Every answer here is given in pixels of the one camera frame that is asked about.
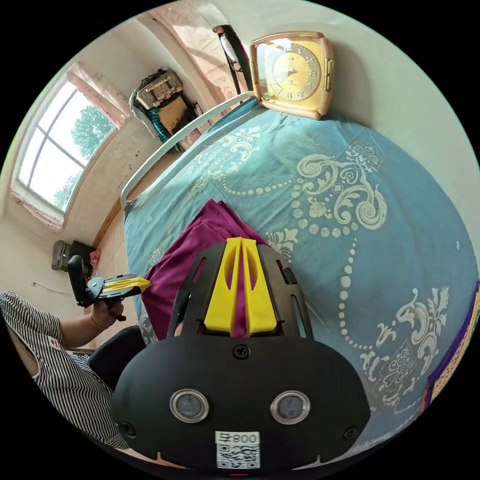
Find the white bed frame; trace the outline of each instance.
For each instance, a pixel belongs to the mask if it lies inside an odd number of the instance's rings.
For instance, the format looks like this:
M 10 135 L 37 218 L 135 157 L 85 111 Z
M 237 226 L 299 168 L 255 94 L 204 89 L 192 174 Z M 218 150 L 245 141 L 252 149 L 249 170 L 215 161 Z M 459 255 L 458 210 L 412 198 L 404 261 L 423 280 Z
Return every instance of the white bed frame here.
M 122 210 L 124 210 L 127 206 L 127 197 L 129 196 L 129 193 L 136 187 L 143 176 L 180 140 L 193 132 L 200 125 L 207 123 L 215 115 L 222 113 L 224 110 L 232 107 L 233 105 L 250 99 L 254 95 L 255 94 L 252 91 L 246 91 L 244 93 L 240 93 L 240 95 L 229 98 L 223 103 L 220 103 L 209 111 L 206 111 L 202 115 L 198 116 L 195 118 L 195 120 L 191 121 L 188 125 L 184 126 L 181 130 L 175 133 L 175 135 L 172 135 L 157 151 L 155 151 L 147 160 L 145 160 L 143 165 L 133 174 L 132 178 L 123 187 L 120 195 L 120 206 Z

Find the hand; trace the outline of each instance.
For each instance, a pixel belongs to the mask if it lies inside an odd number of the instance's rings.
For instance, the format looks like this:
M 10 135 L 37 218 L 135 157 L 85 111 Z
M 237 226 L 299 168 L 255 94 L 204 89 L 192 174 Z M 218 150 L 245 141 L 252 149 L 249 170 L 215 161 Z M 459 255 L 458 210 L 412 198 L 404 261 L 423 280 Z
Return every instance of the hand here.
M 98 301 L 93 304 L 91 317 L 93 321 L 101 328 L 111 327 L 124 311 L 122 302 L 114 303 L 110 308 L 104 301 Z

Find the window frame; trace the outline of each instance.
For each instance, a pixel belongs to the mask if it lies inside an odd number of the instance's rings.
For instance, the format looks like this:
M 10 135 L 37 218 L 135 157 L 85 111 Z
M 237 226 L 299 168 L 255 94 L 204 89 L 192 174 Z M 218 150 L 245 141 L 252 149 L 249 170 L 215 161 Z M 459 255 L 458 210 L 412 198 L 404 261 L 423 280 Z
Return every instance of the window frame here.
M 69 104 L 69 102 L 73 99 L 73 97 L 77 94 L 81 95 L 81 93 L 79 92 L 78 88 L 75 88 L 73 90 L 73 92 L 68 96 L 68 98 L 63 102 L 63 104 L 61 105 L 61 107 L 58 109 L 58 112 L 55 114 L 55 117 L 53 118 L 53 120 L 51 121 L 51 123 L 49 124 L 49 127 L 45 130 L 43 129 L 41 126 L 40 126 L 40 121 L 42 120 L 45 112 L 47 111 L 47 109 L 49 108 L 50 104 L 52 103 L 52 101 L 55 99 L 55 97 L 58 95 L 58 93 L 60 92 L 60 90 L 64 87 L 65 84 L 68 83 L 68 80 L 66 79 L 63 79 L 63 81 L 59 81 L 57 83 L 57 85 L 55 85 L 55 92 L 53 93 L 53 95 L 49 95 L 49 98 L 48 98 L 48 101 L 44 101 L 42 102 L 42 104 L 40 104 L 40 106 L 37 108 L 37 110 L 33 113 L 33 116 L 34 118 L 32 118 L 32 121 L 29 123 L 28 125 L 28 132 L 25 132 L 25 134 L 23 135 L 23 139 L 22 139 L 22 142 L 21 142 L 21 146 L 20 146 L 20 151 L 18 152 L 19 155 L 20 155 L 20 158 L 19 158 L 19 161 L 17 162 L 17 168 L 16 168 L 16 172 L 15 172 L 15 183 L 20 186 L 20 188 L 22 190 L 25 190 L 26 192 L 28 192 L 29 195 L 32 195 L 36 200 L 38 200 L 41 204 L 43 204 L 45 207 L 48 207 L 49 210 L 53 210 L 55 211 L 56 213 L 58 213 L 62 219 L 64 219 L 66 216 L 67 216 L 67 213 L 71 207 L 71 204 L 72 204 L 72 200 L 75 199 L 75 193 L 76 193 L 76 190 L 78 188 L 78 186 L 83 182 L 83 178 L 85 176 L 85 173 L 87 171 L 90 170 L 90 167 L 92 166 L 92 163 L 97 159 L 99 153 L 101 153 L 103 151 L 103 147 L 104 145 L 110 141 L 110 139 L 112 138 L 112 136 L 116 133 L 117 129 L 115 127 L 115 125 L 112 123 L 112 128 L 110 130 L 110 132 L 105 136 L 105 138 L 100 142 L 100 144 L 98 145 L 98 147 L 96 148 L 95 152 L 93 152 L 92 156 L 90 157 L 90 159 L 88 160 L 88 162 L 86 163 L 86 165 L 84 165 L 83 163 L 81 163 L 79 160 L 77 160 L 75 157 L 73 157 L 73 155 L 71 155 L 70 153 L 68 153 L 62 146 L 60 146 L 58 144 L 58 142 L 56 142 L 51 136 L 50 136 L 50 132 L 52 131 L 52 128 L 54 127 L 56 121 L 59 119 L 60 115 L 62 114 L 62 112 L 64 111 L 65 107 Z M 43 139 L 40 143 L 40 146 L 38 147 L 38 150 L 35 154 L 35 160 L 33 161 L 33 164 L 32 164 L 32 167 L 31 167 L 31 170 L 30 170 L 30 174 L 29 174 L 29 177 L 28 177 L 28 183 L 25 184 L 21 179 L 20 179 L 20 172 L 22 170 L 22 165 L 24 163 L 24 160 L 25 160 L 25 154 L 27 153 L 27 149 L 30 145 L 30 142 L 32 141 L 32 138 L 36 132 L 36 130 L 39 130 L 39 132 L 43 135 Z M 37 166 L 37 163 L 38 163 L 38 160 L 39 160 L 39 157 L 42 153 L 42 150 L 45 146 L 45 143 L 48 141 L 50 141 L 54 146 L 55 148 L 59 149 L 65 156 L 67 156 L 72 162 L 74 162 L 75 164 L 77 164 L 81 169 L 82 169 L 82 172 L 81 172 L 81 175 L 80 177 L 78 178 L 75 186 L 73 187 L 73 190 L 71 192 L 71 195 L 70 195 L 70 198 L 68 199 L 68 202 L 67 204 L 65 205 L 65 210 L 62 210 L 61 208 L 57 207 L 56 205 L 54 205 L 53 203 L 51 203 L 50 201 L 48 201 L 46 198 L 43 198 L 39 193 L 35 192 L 31 187 L 30 187 L 30 184 L 32 183 L 32 178 L 33 178 L 33 175 L 34 175 L 34 172 L 35 172 L 35 168 Z

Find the electrical wire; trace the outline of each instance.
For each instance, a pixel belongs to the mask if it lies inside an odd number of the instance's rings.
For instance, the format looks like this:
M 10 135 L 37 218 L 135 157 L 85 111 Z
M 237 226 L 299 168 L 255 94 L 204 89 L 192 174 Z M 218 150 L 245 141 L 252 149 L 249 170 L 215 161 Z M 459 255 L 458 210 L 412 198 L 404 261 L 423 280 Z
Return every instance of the electrical wire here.
M 32 287 L 40 287 L 41 289 L 48 290 L 49 292 L 53 292 L 54 294 L 67 295 L 69 297 L 72 296 L 71 293 L 66 293 L 64 291 L 58 291 L 58 290 L 52 290 L 51 288 L 48 288 L 47 286 L 43 286 L 40 283 L 37 283 L 36 281 L 32 282 L 31 286 Z

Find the teal fabric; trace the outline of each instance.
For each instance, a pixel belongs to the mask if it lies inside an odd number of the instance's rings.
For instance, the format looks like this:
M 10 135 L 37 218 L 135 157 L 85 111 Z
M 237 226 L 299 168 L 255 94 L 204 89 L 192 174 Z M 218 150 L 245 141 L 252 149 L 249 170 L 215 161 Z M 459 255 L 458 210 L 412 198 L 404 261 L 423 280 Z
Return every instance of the teal fabric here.
M 292 263 L 315 338 L 363 379 L 372 416 L 348 455 L 410 424 L 479 277 L 468 232 L 432 176 L 362 125 L 266 110 L 253 99 L 127 207 L 130 273 L 145 275 L 210 198 Z

